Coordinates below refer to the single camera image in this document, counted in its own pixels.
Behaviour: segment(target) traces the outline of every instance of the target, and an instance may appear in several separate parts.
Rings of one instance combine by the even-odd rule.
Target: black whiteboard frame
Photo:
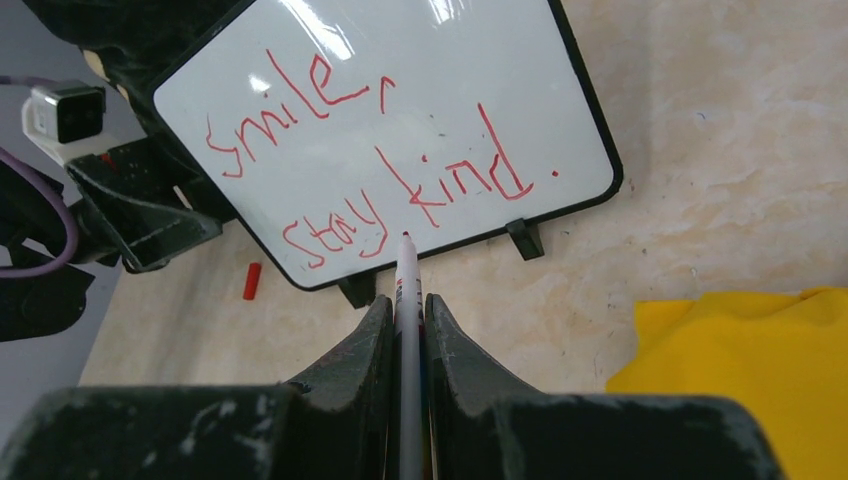
[[[156,110],[156,103],[153,101],[153,95],[156,90],[165,83],[172,75],[174,75],[182,66],[188,62],[191,57],[197,54],[200,50],[203,49],[213,38],[215,38],[220,32],[222,32],[233,20],[235,20],[239,15],[242,14],[249,6],[253,5],[256,0],[241,0],[238,4],[236,4],[226,15],[224,15],[221,20],[215,23],[212,28],[207,30],[200,38],[189,48],[186,52],[179,56],[176,62],[173,63],[170,67],[168,67],[165,72],[156,77],[156,79],[152,82],[151,87],[147,93],[148,100],[151,105],[153,105],[153,116],[156,120],[165,127],[165,131],[169,137],[169,139],[175,142],[176,146],[186,155],[187,158],[191,158],[199,167],[199,170],[203,172],[203,175],[206,177],[206,180],[210,182],[212,185],[215,185],[215,182],[209,176],[209,173],[203,169],[203,167],[194,160],[194,156],[189,153],[188,149],[185,148],[183,143],[180,141],[179,137],[171,130],[171,127],[162,119],[159,115],[159,111]],[[562,217],[568,215],[569,213],[578,212],[580,210],[585,210],[590,207],[594,207],[600,205],[607,200],[611,199],[618,193],[621,188],[622,183],[624,182],[624,168],[621,165],[621,158],[618,156],[618,150],[615,148],[615,142],[612,138],[612,133],[609,130],[609,126],[607,125],[606,118],[604,117],[604,113],[601,109],[601,104],[598,101],[598,97],[595,94],[595,89],[592,87],[592,81],[589,78],[589,72],[586,70],[586,64],[583,62],[583,57],[580,55],[580,50],[577,47],[577,39],[574,37],[574,32],[571,30],[571,25],[568,23],[568,18],[565,15],[565,7],[562,5],[561,0],[547,0],[548,6],[551,8],[551,14],[554,16],[554,20],[556,21],[557,28],[559,29],[560,36],[562,37],[563,44],[565,45],[566,52],[568,53],[568,58],[571,60],[571,66],[574,69],[574,73],[577,75],[577,79],[580,82],[580,87],[583,90],[583,97],[586,99],[586,103],[589,105],[589,111],[592,114],[592,118],[595,120],[595,127],[598,129],[598,134],[601,137],[601,141],[604,144],[604,149],[606,150],[607,157],[609,158],[610,165],[612,166],[613,171],[613,179],[609,188],[602,193],[601,195],[589,199],[584,200],[580,203],[576,203],[574,205],[569,205],[567,207],[563,207],[557,210],[552,210],[548,213],[544,213],[542,215],[537,215],[533,218],[525,218],[523,219],[528,225],[537,225],[539,223],[552,220],[554,218]],[[331,280],[326,283],[322,283],[320,285],[314,287],[304,287],[289,276],[289,274],[283,269],[283,267],[277,262],[277,259],[274,258],[274,255],[265,247],[265,244],[259,239],[259,237],[253,232],[253,229],[250,228],[250,225],[244,220],[241,216],[241,213],[236,210],[236,215],[238,216],[239,222],[244,226],[244,228],[250,233],[250,236],[253,237],[253,240],[262,248],[262,251],[265,252],[265,255],[274,263],[274,266],[277,267],[277,270],[282,272],[283,276],[286,277],[286,280],[296,288],[306,291],[306,292],[315,292],[318,290],[322,290],[324,288],[336,285],[340,280],[345,277],[337,278],[335,280]],[[427,258],[433,255],[438,255],[441,253],[448,252],[450,250],[454,250],[456,248],[461,248],[466,245],[470,245],[472,243],[481,242],[483,240],[487,240],[489,238],[504,235],[506,234],[506,225],[500,228],[496,228],[494,230],[490,230],[488,232],[480,233],[474,235],[472,237],[465,238],[463,240],[459,240],[448,245],[436,248],[434,250],[430,250],[424,254],[419,255],[419,258]],[[370,268],[368,270],[363,270],[361,272],[356,272],[353,275],[360,274],[376,274],[377,272],[387,270],[395,266],[397,262],[389,262],[384,265],[380,265],[378,267]]]

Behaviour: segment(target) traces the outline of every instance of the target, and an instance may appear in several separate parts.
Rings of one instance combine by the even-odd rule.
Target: cable
[[[25,85],[33,87],[36,85],[45,85],[53,83],[51,80],[38,77],[11,77],[8,75],[0,75],[0,85]],[[50,188],[47,183],[29,166],[7,152],[3,147],[0,147],[0,162],[6,164],[15,173],[23,177],[30,185],[40,193],[45,200],[56,210],[59,219],[65,226],[65,248],[62,253],[53,260],[32,268],[23,269],[7,269],[0,267],[0,279],[11,278],[30,278],[46,275],[64,267],[74,256],[79,243],[79,231],[77,224],[74,221],[71,211],[62,201],[62,198]]]
[[[56,83],[54,80],[41,77],[29,77],[26,75],[12,76],[0,75],[0,85],[20,85],[23,87],[37,87],[39,85],[51,85]]]

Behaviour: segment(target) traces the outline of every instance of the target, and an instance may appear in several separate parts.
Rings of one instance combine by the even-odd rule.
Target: beige table surface
[[[541,226],[421,262],[466,332],[546,391],[600,391],[637,300],[848,284],[848,2],[567,0],[626,179]],[[257,299],[241,299],[263,261]],[[378,277],[391,295],[393,272]],[[290,286],[245,231],[123,275],[82,384],[285,380],[349,333],[337,288]]]

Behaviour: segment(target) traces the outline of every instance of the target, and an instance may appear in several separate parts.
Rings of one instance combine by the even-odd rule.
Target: marker
[[[429,408],[426,400],[424,311],[418,253],[403,232],[395,272],[395,338],[400,339],[400,415],[398,476],[400,480],[430,477]]]
[[[262,265],[257,262],[251,263],[247,269],[247,278],[244,281],[243,299],[253,300],[256,298],[256,288],[259,286],[260,273],[262,273]]]

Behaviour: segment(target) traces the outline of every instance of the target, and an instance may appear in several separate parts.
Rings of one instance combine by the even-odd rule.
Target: white marker
[[[409,234],[404,232],[398,248],[395,273],[395,335],[400,335],[400,448],[401,480],[421,479],[424,470],[425,441],[422,421],[421,335],[424,324],[421,303],[421,275],[418,253]]]

